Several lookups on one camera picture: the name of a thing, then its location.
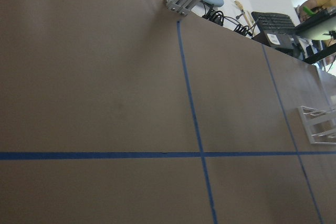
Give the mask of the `black keyboard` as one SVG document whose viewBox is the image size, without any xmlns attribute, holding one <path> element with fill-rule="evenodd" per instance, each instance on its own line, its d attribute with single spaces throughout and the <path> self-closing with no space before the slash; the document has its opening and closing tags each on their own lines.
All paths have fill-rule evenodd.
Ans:
<svg viewBox="0 0 336 224">
<path fill-rule="evenodd" d="M 288 35 L 296 33 L 296 26 L 288 15 L 262 12 L 251 12 L 251 15 L 260 31 L 272 31 Z"/>
</svg>

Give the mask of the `black box with label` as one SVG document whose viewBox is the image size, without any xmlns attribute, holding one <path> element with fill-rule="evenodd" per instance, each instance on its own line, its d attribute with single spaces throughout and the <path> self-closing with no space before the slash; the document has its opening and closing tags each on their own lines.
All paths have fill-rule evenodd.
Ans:
<svg viewBox="0 0 336 224">
<path fill-rule="evenodd" d="M 291 39 L 286 34 L 271 31 L 262 31 L 254 36 L 252 39 L 271 48 L 288 50 L 293 49 Z"/>
</svg>

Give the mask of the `black computer monitor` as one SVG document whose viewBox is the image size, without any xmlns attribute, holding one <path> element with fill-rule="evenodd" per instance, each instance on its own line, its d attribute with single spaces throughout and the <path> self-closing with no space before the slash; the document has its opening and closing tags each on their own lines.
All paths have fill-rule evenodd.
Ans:
<svg viewBox="0 0 336 224">
<path fill-rule="evenodd" d="M 335 32 L 335 12 L 320 11 L 295 27 L 295 34 L 311 40 L 328 40 Z"/>
</svg>

